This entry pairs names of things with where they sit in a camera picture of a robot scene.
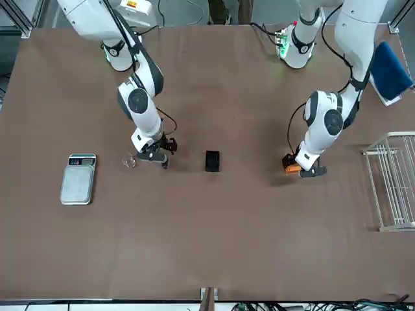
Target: black cable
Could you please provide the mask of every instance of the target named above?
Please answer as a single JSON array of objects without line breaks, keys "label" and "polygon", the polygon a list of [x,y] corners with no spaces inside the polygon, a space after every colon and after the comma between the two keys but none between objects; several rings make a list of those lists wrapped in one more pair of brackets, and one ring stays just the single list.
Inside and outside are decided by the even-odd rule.
[{"label": "black cable", "polygon": [[268,30],[267,30],[267,28],[265,27],[265,24],[262,24],[262,26],[259,26],[257,23],[249,23],[249,25],[257,27],[257,28],[258,28],[261,32],[263,32],[264,34],[266,34],[266,35],[267,35],[267,37],[268,37],[268,39],[272,42],[272,44],[276,45],[277,47],[282,47],[282,44],[278,44],[278,43],[276,43],[276,42],[275,42],[275,41],[271,38],[271,36],[275,37],[275,36],[276,36],[276,32],[277,32],[277,31],[280,31],[281,29],[279,29],[279,30],[277,30],[277,31],[275,31],[275,32],[271,32],[271,31],[268,31]]},{"label": "black cable", "polygon": [[102,0],[102,1],[105,4],[105,7],[107,8],[107,10],[109,11],[112,19],[114,20],[114,23],[117,25],[117,28],[118,28],[119,32],[123,36],[124,42],[127,44],[128,52],[130,52],[131,60],[132,60],[132,70],[135,72],[136,71],[136,60],[134,59],[134,55],[131,53],[130,41],[128,40],[128,37],[127,37],[127,35],[126,35],[126,33],[123,29],[123,26],[122,26],[121,22],[118,20],[117,16],[115,16],[115,13],[114,13],[110,3],[108,2],[108,0]]},{"label": "black cable", "polygon": [[158,9],[158,12],[160,13],[160,15],[162,16],[162,18],[163,18],[163,27],[164,27],[164,24],[165,24],[165,17],[164,17],[164,15],[163,15],[163,13],[161,13],[161,10],[160,10],[160,1],[161,0],[158,0],[158,5],[157,5],[157,9]]},{"label": "black cable", "polygon": [[323,307],[327,308],[329,305],[330,305],[329,303],[324,303],[322,306],[319,306],[315,311],[323,310]]},{"label": "black cable", "polygon": [[136,34],[137,34],[137,36],[142,36],[142,35],[144,35],[144,34],[146,34],[146,33],[150,32],[151,30],[156,29],[156,28],[160,28],[160,26],[159,26],[159,25],[153,26],[153,27],[151,27],[150,29],[147,29],[147,30],[145,30],[145,31],[143,31],[143,32],[138,32],[138,31],[136,31]]},{"label": "black cable", "polygon": [[294,154],[294,150],[292,149],[292,146],[291,146],[291,143],[290,143],[290,127],[291,127],[291,122],[292,122],[292,119],[294,118],[294,116],[295,116],[296,112],[297,112],[297,111],[298,111],[301,107],[305,106],[305,104],[306,104],[306,102],[302,103],[301,105],[299,105],[299,106],[297,107],[297,109],[295,109],[295,110],[294,110],[294,112],[293,112],[293,113],[292,113],[292,115],[291,115],[290,122],[288,123],[288,129],[287,129],[287,141],[288,141],[288,145],[290,146],[291,152],[292,152],[293,154]]},{"label": "black cable", "polygon": [[[340,55],[336,50],[334,50],[334,48],[332,48],[331,46],[330,46],[330,44],[328,44],[327,43],[327,40],[326,40],[326,37],[324,37],[324,28],[326,27],[326,24],[327,24],[327,21],[331,18],[331,16],[333,16],[333,14],[335,13],[335,12],[337,12],[341,7],[343,6],[343,4],[341,4],[341,5],[339,5],[338,7],[336,7],[335,9],[334,9],[334,11],[332,11],[332,13],[330,13],[328,16],[327,16],[327,18],[326,18],[326,20],[324,21],[324,23],[323,23],[323,27],[322,27],[322,39],[323,39],[323,42],[324,42],[324,44],[326,45],[326,47],[332,52],[332,53],[334,53],[334,55],[336,55],[337,57],[339,57],[341,60],[343,60],[343,62],[349,67],[349,69],[350,69],[350,78],[351,78],[351,76],[352,76],[352,74],[353,74],[353,72],[352,72],[352,66],[350,65],[350,63],[349,63],[349,61],[344,57],[344,56],[342,56],[342,55]],[[341,92],[343,92],[347,87],[348,87],[348,85],[349,85],[349,83],[350,83],[350,79],[347,81],[347,83],[346,83],[346,85],[344,86],[344,87],[342,87],[339,91],[338,91],[338,93],[341,93]]]},{"label": "black cable", "polygon": [[166,114],[163,110],[161,110],[159,107],[156,107],[156,109],[158,110],[158,111],[160,111],[162,114],[164,114],[166,117],[168,117],[170,120],[172,120],[173,121],[173,123],[174,123],[174,129],[173,129],[173,131],[171,131],[171,132],[169,132],[169,133],[166,133],[166,135],[170,135],[170,134],[173,134],[176,130],[177,130],[177,122],[176,122],[176,120],[174,120],[171,116],[169,116],[168,114]]},{"label": "black cable", "polygon": [[276,311],[275,306],[269,303],[265,303],[265,306],[268,308],[269,311]]},{"label": "black cable", "polygon": [[[265,24],[262,24],[262,28],[264,30],[265,33],[268,32],[267,28],[265,27]],[[274,44],[277,47],[282,47],[282,44],[276,43],[272,38],[270,34],[267,34],[268,39],[272,42],[272,44]]]},{"label": "black cable", "polygon": [[244,305],[246,305],[246,307],[248,308],[248,311],[255,311],[255,309],[252,306],[252,303],[244,303]]},{"label": "black cable", "polygon": [[378,302],[378,301],[372,301],[369,299],[358,299],[356,301],[354,301],[352,303],[352,305],[359,305],[359,304],[363,304],[363,303],[370,303],[373,305],[379,305],[382,306],[383,308],[386,308],[387,311],[396,311],[396,310],[404,310],[404,311],[409,311],[407,303],[405,303],[404,301],[406,299],[408,299],[409,295],[404,295],[402,297],[400,297],[399,299],[395,300],[393,303],[382,303],[382,302]]},{"label": "black cable", "polygon": [[238,308],[239,305],[240,305],[240,303],[237,303],[236,305],[234,305],[231,311],[236,311],[236,308]]},{"label": "black cable", "polygon": [[259,303],[256,303],[255,305],[257,305],[257,308],[259,307],[262,311],[265,311],[265,309]]},{"label": "black cable", "polygon": [[259,26],[257,23],[254,23],[254,22],[249,23],[249,25],[251,25],[251,26],[255,26],[255,27],[257,27],[260,31],[264,32],[265,34],[269,34],[269,35],[271,35],[271,36],[275,36],[275,33],[276,33],[277,31],[280,31],[280,30],[281,30],[281,29],[279,29],[279,30],[277,30],[277,31],[271,32],[271,31],[268,31],[268,30],[265,28],[265,25],[264,25],[264,24],[262,24],[263,26]]}]

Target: clear glass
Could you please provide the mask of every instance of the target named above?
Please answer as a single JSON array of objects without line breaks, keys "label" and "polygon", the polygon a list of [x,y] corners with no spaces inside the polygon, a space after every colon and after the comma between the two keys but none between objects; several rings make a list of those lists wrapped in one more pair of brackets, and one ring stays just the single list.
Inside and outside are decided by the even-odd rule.
[{"label": "clear glass", "polygon": [[127,152],[124,156],[123,156],[123,165],[128,167],[128,168],[134,168],[137,166],[137,158],[132,155],[130,152]]}]

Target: brown table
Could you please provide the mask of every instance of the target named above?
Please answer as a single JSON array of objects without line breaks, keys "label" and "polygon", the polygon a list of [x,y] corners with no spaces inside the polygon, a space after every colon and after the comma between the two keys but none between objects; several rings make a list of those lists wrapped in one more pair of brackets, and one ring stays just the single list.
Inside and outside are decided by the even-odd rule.
[{"label": "brown table", "polygon": [[[403,59],[397,35],[381,26],[377,37]],[[411,95],[385,108],[368,86],[354,125],[322,156],[328,174],[285,177],[292,111],[348,77],[320,39],[302,70],[250,27],[155,30],[145,46],[165,74],[155,103],[178,122],[168,170],[122,165],[134,150],[116,97],[128,73],[99,44],[45,29],[21,42],[0,114],[0,298],[197,299],[203,286],[221,299],[415,297],[415,235],[374,230],[359,153],[414,129]],[[297,115],[293,144],[305,130]],[[221,151],[221,173],[204,172],[205,150]],[[84,207],[59,202],[74,152],[99,157]]]}]

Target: person's leg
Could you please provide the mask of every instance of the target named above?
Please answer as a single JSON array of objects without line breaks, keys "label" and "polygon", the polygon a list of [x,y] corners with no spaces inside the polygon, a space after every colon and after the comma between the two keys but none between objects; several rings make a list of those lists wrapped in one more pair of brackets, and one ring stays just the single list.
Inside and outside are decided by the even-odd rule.
[{"label": "person's leg", "polygon": [[239,0],[238,20],[240,25],[249,24],[254,11],[254,0]]},{"label": "person's leg", "polygon": [[228,17],[228,13],[223,0],[208,0],[209,14],[214,24],[224,25]]}]

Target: circuit board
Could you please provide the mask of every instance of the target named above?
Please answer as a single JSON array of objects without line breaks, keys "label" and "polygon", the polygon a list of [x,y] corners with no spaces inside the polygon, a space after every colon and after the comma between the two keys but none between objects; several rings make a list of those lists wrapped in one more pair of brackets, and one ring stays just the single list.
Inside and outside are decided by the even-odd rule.
[{"label": "circuit board", "polygon": [[277,57],[284,59],[290,46],[287,36],[287,29],[281,29],[280,31],[276,32],[275,42],[277,44]]}]

